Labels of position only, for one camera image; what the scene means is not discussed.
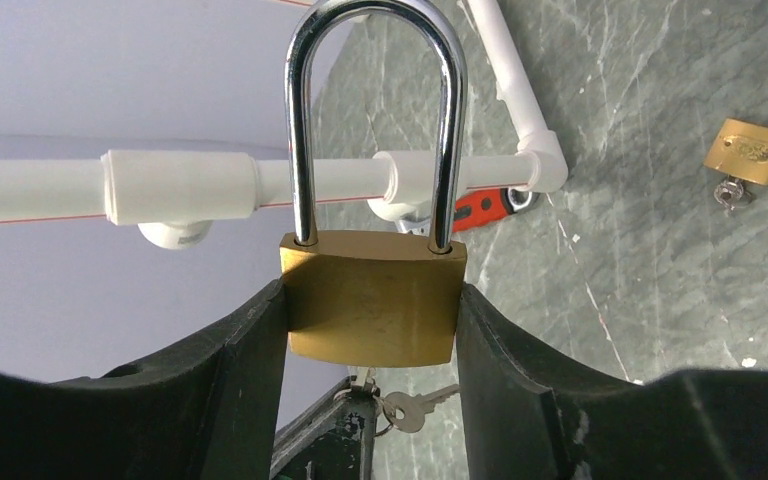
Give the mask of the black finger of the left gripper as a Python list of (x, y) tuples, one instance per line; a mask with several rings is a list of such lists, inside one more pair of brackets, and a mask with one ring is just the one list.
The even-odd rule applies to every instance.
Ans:
[(370, 479), (378, 388), (338, 382), (276, 433), (271, 479)]

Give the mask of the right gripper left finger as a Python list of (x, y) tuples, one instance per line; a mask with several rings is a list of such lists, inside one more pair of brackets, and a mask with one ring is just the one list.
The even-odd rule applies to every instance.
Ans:
[(0, 479), (266, 479), (286, 345), (284, 290), (273, 281), (102, 377), (0, 373)]

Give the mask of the large brass padlock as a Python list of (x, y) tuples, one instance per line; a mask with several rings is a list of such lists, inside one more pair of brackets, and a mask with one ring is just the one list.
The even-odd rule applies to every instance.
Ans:
[[(410, 24), (439, 59), (441, 100), (426, 237), (317, 228), (309, 137), (312, 61), (334, 27), (363, 14)], [(447, 363), (467, 264), (466, 247), (452, 237), (468, 83), (455, 30), (426, 1), (320, 1), (292, 36), (285, 81), (295, 229), (283, 237), (280, 258), (292, 351), (359, 367)]]

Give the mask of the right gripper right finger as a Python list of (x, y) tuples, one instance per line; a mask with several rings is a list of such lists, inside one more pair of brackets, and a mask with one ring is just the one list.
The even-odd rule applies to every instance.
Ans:
[(456, 350), (473, 479), (768, 479), (768, 371), (637, 385), (527, 333), (472, 285)]

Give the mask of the small brass padlock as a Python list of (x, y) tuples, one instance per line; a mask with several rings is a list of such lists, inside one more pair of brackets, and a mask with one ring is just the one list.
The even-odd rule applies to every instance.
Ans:
[(720, 205), (728, 211), (748, 206), (754, 197), (747, 185), (768, 186), (768, 127), (727, 118), (703, 165), (724, 175), (714, 189)]

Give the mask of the silver key bunch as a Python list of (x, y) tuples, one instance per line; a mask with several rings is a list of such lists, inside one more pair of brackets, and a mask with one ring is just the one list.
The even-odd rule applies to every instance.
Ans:
[(334, 394), (334, 400), (342, 399), (350, 393), (365, 393), (371, 396), (375, 404), (376, 415), (383, 415), (387, 425), (375, 433), (381, 437), (391, 430), (413, 434), (422, 430), (426, 417), (432, 414), (438, 405), (460, 393), (460, 385), (452, 384), (430, 393), (408, 394), (393, 391), (381, 395), (381, 390), (374, 378), (375, 369), (359, 367), (348, 377), (348, 386)]

